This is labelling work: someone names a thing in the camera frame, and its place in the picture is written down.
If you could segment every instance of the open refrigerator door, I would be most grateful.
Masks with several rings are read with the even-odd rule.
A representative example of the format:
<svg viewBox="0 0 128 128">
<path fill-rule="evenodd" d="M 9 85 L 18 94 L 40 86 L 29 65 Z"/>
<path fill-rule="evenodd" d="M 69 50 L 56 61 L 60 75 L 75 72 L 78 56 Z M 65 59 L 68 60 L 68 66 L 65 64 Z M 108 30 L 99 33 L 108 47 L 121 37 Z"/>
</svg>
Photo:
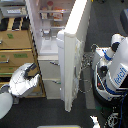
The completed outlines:
<svg viewBox="0 0 128 128">
<path fill-rule="evenodd" d="M 91 3 L 91 0 L 26 0 L 38 56 L 43 58 L 40 61 L 58 58 L 60 99 L 65 102 L 67 111 L 71 110 L 72 101 L 78 92 Z M 45 77 L 47 81 L 51 79 L 51 76 Z M 44 86 L 47 95 L 48 86 Z"/>
<path fill-rule="evenodd" d="M 76 0 L 65 28 L 65 109 L 71 111 L 77 97 L 82 58 L 89 25 L 91 0 Z"/>
</svg>

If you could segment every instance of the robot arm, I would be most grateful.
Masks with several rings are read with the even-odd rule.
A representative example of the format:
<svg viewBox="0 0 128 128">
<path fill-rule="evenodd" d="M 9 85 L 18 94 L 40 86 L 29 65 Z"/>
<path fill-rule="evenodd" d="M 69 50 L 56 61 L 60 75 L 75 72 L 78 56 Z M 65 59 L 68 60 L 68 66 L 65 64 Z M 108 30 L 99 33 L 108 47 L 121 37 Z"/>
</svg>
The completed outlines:
<svg viewBox="0 0 128 128">
<path fill-rule="evenodd" d="M 29 78 L 28 72 L 35 68 L 36 65 L 34 63 L 26 63 L 19 67 L 11 77 L 9 93 L 16 97 L 26 97 L 31 93 L 39 82 L 39 74 Z"/>
</svg>

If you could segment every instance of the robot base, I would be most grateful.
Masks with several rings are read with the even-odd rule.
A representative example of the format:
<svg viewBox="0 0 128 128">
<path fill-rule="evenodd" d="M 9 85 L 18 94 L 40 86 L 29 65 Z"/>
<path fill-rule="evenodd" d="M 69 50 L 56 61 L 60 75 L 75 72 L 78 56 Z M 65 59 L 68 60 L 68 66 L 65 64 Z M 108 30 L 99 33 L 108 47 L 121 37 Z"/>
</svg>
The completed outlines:
<svg viewBox="0 0 128 128">
<path fill-rule="evenodd" d="M 97 100 L 101 105 L 103 105 L 103 106 L 105 106 L 105 107 L 114 107 L 114 106 L 119 105 L 119 102 L 118 102 L 118 101 L 120 101 L 119 99 L 114 99 L 114 98 L 113 98 L 111 101 L 108 101 L 108 100 L 106 100 L 105 98 L 103 98 L 103 97 L 98 93 L 98 91 L 97 91 L 97 89 L 96 89 L 97 84 L 95 84 L 95 83 L 96 83 L 96 81 L 95 81 L 95 79 L 94 79 L 94 75 L 92 75 L 93 94 L 94 94 L 96 100 Z"/>
</svg>

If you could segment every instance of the door handle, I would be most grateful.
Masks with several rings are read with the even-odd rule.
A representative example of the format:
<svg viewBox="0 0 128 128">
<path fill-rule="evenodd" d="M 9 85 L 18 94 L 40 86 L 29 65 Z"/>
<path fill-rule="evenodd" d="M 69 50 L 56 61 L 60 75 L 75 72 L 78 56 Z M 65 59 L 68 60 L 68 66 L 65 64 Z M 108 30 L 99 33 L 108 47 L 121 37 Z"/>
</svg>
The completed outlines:
<svg viewBox="0 0 128 128">
<path fill-rule="evenodd" d="M 7 61 L 0 61 L 0 64 L 5 64 L 9 62 L 9 58 L 7 59 Z"/>
</svg>

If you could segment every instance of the label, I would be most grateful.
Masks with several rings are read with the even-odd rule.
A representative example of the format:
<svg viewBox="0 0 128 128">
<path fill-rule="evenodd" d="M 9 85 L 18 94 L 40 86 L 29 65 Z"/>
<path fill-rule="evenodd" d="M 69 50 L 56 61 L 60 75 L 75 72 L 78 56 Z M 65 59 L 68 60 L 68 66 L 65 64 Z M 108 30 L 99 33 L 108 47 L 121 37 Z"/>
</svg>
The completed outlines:
<svg viewBox="0 0 128 128">
<path fill-rule="evenodd" d="M 9 70 L 12 70 L 13 68 L 9 68 Z"/>
<path fill-rule="evenodd" d="M 6 56 L 5 55 L 1 55 L 1 58 L 6 58 Z"/>
<path fill-rule="evenodd" d="M 113 81 L 117 85 L 117 87 L 121 86 L 127 74 L 127 69 L 122 64 L 120 64 L 116 73 L 113 76 Z"/>
<path fill-rule="evenodd" d="M 7 10 L 8 14 L 20 14 L 20 9 Z"/>
<path fill-rule="evenodd" d="M 23 54 L 13 54 L 14 58 L 28 58 L 27 54 L 23 53 Z"/>
<path fill-rule="evenodd" d="M 7 34 L 7 35 L 8 35 L 9 39 L 13 39 L 14 38 L 12 34 Z"/>
</svg>

